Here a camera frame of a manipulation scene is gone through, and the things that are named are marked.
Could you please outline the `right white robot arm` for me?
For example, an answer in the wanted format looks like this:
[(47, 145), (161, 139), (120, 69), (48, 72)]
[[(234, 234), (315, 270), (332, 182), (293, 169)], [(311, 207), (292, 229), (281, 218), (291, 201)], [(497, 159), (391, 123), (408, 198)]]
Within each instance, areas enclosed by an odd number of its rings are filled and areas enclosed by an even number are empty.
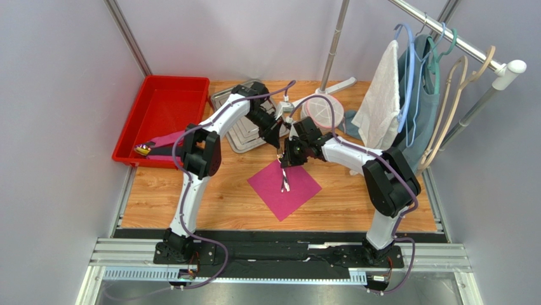
[(403, 153), (391, 147), (369, 149), (322, 133), (309, 117), (286, 118), (292, 135), (284, 140), (283, 167), (304, 165), (309, 158), (336, 163), (362, 174), (375, 214), (366, 235), (367, 247), (383, 251), (394, 242), (399, 220), (417, 201), (420, 184)]

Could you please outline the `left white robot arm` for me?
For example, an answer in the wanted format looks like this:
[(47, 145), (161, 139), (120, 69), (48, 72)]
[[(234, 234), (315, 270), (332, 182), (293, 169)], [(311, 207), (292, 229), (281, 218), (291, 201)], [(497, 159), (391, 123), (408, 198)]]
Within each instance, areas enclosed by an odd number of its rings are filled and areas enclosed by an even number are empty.
[(203, 194), (221, 165), (222, 137), (238, 121), (248, 119), (258, 127), (260, 139), (280, 149), (283, 120), (263, 107), (271, 95), (259, 81), (251, 86), (237, 85), (208, 119), (190, 124), (174, 142), (171, 155), (183, 172), (183, 186), (175, 216), (156, 245), (154, 263), (187, 264), (195, 258), (194, 232)]

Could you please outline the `silver fork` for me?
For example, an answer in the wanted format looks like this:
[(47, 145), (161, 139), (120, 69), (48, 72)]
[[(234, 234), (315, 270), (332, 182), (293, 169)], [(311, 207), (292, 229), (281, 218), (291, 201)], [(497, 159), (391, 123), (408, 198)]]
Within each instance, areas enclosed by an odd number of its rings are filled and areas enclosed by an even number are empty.
[(289, 180), (288, 180), (286, 170), (282, 166), (284, 152), (283, 152), (283, 150), (281, 148), (279, 148), (279, 149), (277, 149), (276, 154), (277, 154), (277, 160), (279, 162), (280, 169), (281, 169), (281, 172), (282, 172), (281, 192), (282, 193), (288, 193), (288, 192), (290, 192), (290, 183), (289, 183)]

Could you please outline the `silver spoon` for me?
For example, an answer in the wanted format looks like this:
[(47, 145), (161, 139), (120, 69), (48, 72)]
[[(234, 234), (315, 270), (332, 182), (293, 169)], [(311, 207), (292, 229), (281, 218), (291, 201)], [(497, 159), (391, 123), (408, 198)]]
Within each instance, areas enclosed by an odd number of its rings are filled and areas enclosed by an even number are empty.
[(281, 183), (281, 192), (289, 192), (290, 191), (290, 185), (288, 181), (288, 177), (286, 174), (286, 170), (284, 168), (281, 168), (282, 171), (282, 183)]

